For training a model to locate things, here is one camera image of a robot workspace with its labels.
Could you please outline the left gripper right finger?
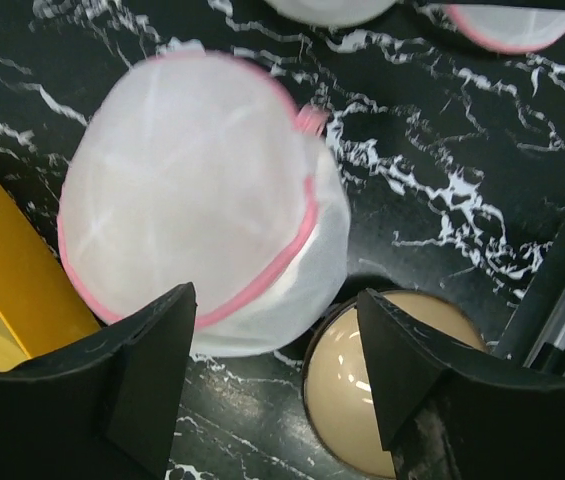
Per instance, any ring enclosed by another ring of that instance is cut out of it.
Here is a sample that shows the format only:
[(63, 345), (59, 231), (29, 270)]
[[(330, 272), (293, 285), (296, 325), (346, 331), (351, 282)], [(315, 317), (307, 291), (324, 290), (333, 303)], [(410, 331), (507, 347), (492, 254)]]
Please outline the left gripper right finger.
[(565, 377), (516, 367), (357, 297), (382, 447), (400, 479), (565, 479)]

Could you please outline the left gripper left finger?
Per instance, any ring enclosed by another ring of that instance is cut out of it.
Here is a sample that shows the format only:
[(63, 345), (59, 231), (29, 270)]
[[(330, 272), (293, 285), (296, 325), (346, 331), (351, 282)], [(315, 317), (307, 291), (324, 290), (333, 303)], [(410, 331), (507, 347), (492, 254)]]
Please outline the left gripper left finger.
[(0, 372), (0, 479), (162, 479), (196, 314), (192, 284)]

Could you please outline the white mesh laundry bag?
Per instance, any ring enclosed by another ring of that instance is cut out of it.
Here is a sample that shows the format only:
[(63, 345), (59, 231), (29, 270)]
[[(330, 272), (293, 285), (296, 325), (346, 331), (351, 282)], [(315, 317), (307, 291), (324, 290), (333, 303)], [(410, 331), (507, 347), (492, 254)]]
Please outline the white mesh laundry bag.
[(63, 183), (58, 246), (76, 291), (112, 324), (192, 284), (195, 354), (259, 355), (301, 337), (347, 276), (351, 212), (327, 119), (229, 54), (136, 63)]

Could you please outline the flat pink-rimmed mesh bag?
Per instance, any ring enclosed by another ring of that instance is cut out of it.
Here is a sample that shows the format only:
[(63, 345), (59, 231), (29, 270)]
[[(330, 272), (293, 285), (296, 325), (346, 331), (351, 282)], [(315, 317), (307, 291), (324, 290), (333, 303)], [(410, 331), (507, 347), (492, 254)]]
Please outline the flat pink-rimmed mesh bag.
[(542, 50), (565, 35), (565, 10), (450, 4), (443, 11), (470, 41), (507, 55)]

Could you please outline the open laundry bag pink trim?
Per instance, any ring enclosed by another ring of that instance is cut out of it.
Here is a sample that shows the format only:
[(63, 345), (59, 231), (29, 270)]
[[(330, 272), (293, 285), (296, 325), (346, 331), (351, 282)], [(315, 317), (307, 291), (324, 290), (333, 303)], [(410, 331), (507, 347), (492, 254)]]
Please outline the open laundry bag pink trim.
[(319, 27), (351, 27), (373, 20), (395, 0), (266, 0), (281, 16)]

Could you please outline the yellow plastic basket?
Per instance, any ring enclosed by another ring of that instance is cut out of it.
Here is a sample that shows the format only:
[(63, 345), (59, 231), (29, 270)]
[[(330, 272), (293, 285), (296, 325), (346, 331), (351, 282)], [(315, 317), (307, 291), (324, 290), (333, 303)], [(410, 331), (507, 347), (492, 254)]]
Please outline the yellow plastic basket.
[(45, 242), (0, 185), (0, 372), (99, 328)]

